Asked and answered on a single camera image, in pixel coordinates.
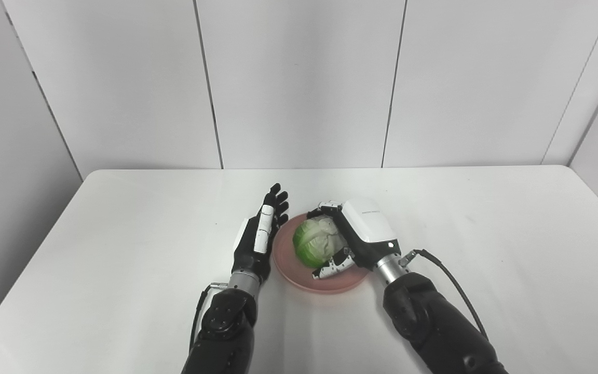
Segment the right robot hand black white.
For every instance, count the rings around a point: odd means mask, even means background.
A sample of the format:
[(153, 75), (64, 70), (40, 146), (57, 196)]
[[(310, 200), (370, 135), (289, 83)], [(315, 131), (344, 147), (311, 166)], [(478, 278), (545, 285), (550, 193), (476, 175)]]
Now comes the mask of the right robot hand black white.
[(313, 279), (326, 279), (356, 266), (374, 272), (389, 286), (406, 274), (399, 265), (397, 235), (375, 201), (351, 198), (343, 203), (322, 202), (307, 214), (307, 218), (321, 216), (331, 218), (346, 246), (313, 271)]

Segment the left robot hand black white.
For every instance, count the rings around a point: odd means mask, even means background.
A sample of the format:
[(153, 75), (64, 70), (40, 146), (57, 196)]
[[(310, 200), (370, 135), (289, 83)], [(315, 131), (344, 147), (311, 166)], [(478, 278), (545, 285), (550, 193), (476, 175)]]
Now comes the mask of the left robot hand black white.
[(273, 240), (281, 226), (289, 220), (288, 198), (289, 194), (282, 190), (281, 184), (272, 185), (256, 215), (244, 223), (235, 246), (233, 274), (247, 272), (261, 284), (268, 279)]

